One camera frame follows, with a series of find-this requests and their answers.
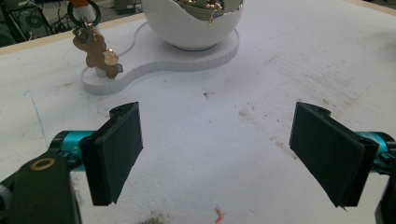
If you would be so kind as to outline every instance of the black rubber pad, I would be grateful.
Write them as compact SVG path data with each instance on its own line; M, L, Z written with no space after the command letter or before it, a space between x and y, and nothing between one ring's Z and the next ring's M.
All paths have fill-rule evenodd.
M331 112L297 103L290 148L335 206L357 206L378 144L330 117Z
M79 144L93 205L116 203L143 149L139 104L112 109L110 120Z

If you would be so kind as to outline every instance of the gold key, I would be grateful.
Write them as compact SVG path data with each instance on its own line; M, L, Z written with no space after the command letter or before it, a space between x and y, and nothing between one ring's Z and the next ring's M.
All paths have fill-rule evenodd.
M209 21L207 22L208 25L211 25L213 23L213 20L215 19L216 12L222 10L222 6L221 6L220 2L217 2L215 5L207 4L206 8L213 9L213 12L210 15Z

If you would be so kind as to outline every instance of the white table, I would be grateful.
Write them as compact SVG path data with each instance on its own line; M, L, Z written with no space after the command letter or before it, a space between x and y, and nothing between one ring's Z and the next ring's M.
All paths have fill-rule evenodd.
M375 223L386 176L369 176L359 207L334 208L289 138L296 101L351 130L396 136L396 18L380 9L248 0L228 64L147 75L108 96L82 88L85 53L70 33L0 49L0 179L56 133L96 130L109 109L138 101L145 148L119 202L93 207L85 174L71 174L84 223L215 223L216 206L224 224ZM121 48L127 41L111 39L144 21L112 21L102 33Z

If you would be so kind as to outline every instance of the bolt hole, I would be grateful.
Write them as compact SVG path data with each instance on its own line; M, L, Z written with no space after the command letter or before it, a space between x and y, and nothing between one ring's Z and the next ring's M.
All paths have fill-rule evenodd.
M31 166L30 169L33 171L42 171L47 168L50 168L53 164L55 164L55 159L53 158L45 158L39 161L35 161Z

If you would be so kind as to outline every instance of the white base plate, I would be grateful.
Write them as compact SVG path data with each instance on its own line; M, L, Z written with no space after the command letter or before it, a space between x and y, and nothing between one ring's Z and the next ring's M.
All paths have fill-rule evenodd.
M137 78L159 71L196 72L219 67L229 62L239 47L236 30L214 47L201 51L186 51L165 43L146 23L131 38L134 38L132 46L120 56L123 72L116 78L99 77L93 68L83 71L82 83L87 92L113 94Z

